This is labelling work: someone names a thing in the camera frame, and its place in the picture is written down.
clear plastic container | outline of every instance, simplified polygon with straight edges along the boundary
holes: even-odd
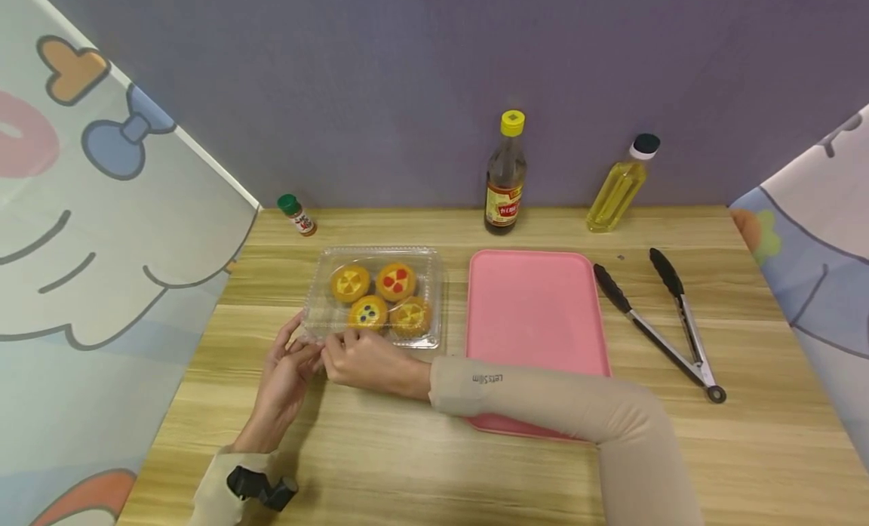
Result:
[[[367,273],[367,284],[362,281],[365,272],[359,270],[359,267],[364,268]],[[402,271],[405,267],[412,271]],[[407,286],[408,280],[415,276],[416,285]],[[383,302],[385,321],[382,327],[372,327],[372,330],[378,331],[400,347],[434,349],[441,344],[443,290],[444,268],[441,257],[429,247],[328,247],[320,255],[308,292],[304,328],[310,336],[321,339],[333,332],[344,331],[351,321],[357,325],[365,325],[368,314],[378,320],[382,318],[382,314],[376,311],[379,310],[380,302]],[[342,294],[345,296],[339,299],[338,296]],[[407,298],[396,299],[408,294],[422,302]],[[362,298],[371,298],[371,301],[361,302]],[[415,302],[428,310],[424,316],[427,320],[424,322],[407,318],[410,310],[415,311],[410,316],[421,316],[421,309],[410,305]]]

dark liquid bottle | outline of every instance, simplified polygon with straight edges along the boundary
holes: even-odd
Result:
[[[519,217],[519,202],[525,184],[527,164],[519,139],[525,115],[509,110],[501,117],[501,144],[488,161],[484,223],[494,235],[509,234]]]

hand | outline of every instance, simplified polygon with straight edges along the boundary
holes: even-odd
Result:
[[[299,339],[290,343],[300,324],[301,312],[278,332],[266,356],[253,413],[233,444],[234,452],[273,452],[302,410],[308,383],[322,367],[322,345]]]
[[[428,401],[431,366],[375,332],[332,334],[321,357],[333,383]]]

tart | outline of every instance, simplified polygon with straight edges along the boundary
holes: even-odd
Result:
[[[401,300],[389,311],[389,325],[395,336],[415,339],[428,332],[432,322],[432,309],[424,299],[411,296]]]
[[[388,318],[388,307],[379,296],[365,296],[350,306],[347,325],[357,330],[381,331]]]
[[[342,303],[353,303],[365,296],[370,286],[368,270],[355,264],[339,267],[330,280],[332,296]]]
[[[390,263],[377,275],[377,293],[390,302],[400,302],[416,291],[416,273],[405,263]]]

table surface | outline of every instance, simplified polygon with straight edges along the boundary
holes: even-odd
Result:
[[[244,425],[263,356],[302,308],[320,250],[429,245],[444,259],[444,342],[463,355],[468,262],[481,249],[581,252],[605,264],[640,311],[688,355],[673,302],[648,261],[662,249],[691,299],[713,405],[601,297],[614,377],[651,388],[673,419],[707,524],[865,524],[869,479],[725,207],[633,210],[591,234],[577,209],[524,209],[493,236],[482,211],[330,210],[302,238],[263,211],[190,362],[118,524],[185,524],[201,475]],[[605,524],[594,448],[475,431],[422,402],[313,384],[281,444],[301,492],[255,524]]]

